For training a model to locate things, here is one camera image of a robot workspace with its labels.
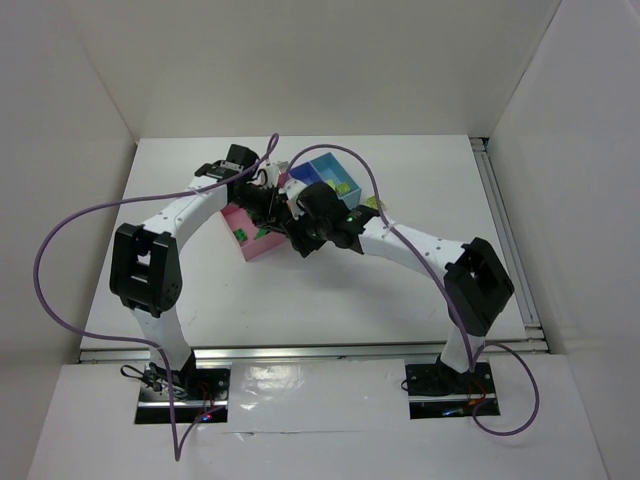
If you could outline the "pale lime small lego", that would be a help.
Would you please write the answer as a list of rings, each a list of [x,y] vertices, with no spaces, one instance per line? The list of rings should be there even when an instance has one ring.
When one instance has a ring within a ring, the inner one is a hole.
[[[345,196],[351,191],[351,188],[348,183],[343,182],[343,183],[337,184],[334,190],[339,196]]]

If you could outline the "green square lego brick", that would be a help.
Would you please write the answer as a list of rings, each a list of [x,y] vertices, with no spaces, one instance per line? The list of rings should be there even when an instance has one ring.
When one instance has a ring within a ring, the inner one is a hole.
[[[242,228],[236,229],[234,231],[234,236],[235,236],[236,240],[240,244],[242,244],[242,243],[244,243],[244,242],[246,242],[248,240],[246,232]]]

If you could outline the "green long lego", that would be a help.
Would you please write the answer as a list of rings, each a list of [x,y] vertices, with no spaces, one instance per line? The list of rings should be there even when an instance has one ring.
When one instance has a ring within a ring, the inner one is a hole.
[[[254,237],[255,240],[258,240],[260,238],[263,238],[264,236],[268,235],[271,232],[271,229],[268,227],[261,227],[258,229],[256,236]]]

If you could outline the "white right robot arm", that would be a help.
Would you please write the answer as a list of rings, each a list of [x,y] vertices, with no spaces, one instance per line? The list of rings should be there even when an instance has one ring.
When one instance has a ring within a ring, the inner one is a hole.
[[[280,188],[287,235],[302,255],[325,243],[379,257],[429,277],[453,325],[432,374],[434,393],[469,382],[485,339],[515,288],[493,246],[435,237],[392,221],[367,205],[349,208],[327,184],[295,179]]]

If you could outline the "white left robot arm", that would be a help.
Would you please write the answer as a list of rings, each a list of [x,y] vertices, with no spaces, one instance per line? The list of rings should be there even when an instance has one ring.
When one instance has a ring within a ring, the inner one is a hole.
[[[224,159],[196,170],[186,189],[159,195],[170,201],[140,224],[114,234],[109,288],[137,320],[150,344],[157,379],[189,391],[196,385],[195,353],[187,343],[176,304],[183,287],[180,252],[196,231],[230,204],[269,213],[279,194],[281,168],[233,144]]]

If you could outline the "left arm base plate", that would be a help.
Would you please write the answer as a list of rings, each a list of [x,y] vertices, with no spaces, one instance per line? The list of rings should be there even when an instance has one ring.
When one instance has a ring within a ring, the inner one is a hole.
[[[169,424],[169,389],[166,380],[146,366],[120,367],[120,374],[140,383],[134,423],[137,425]],[[177,424],[190,424],[198,415],[201,423],[226,423],[231,369],[228,367],[199,369],[194,384],[174,388]]]

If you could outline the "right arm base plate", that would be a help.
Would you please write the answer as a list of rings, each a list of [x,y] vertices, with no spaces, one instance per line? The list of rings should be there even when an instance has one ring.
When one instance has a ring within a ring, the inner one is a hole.
[[[459,374],[437,363],[406,364],[401,389],[408,395],[411,420],[499,416],[493,374],[488,362]]]

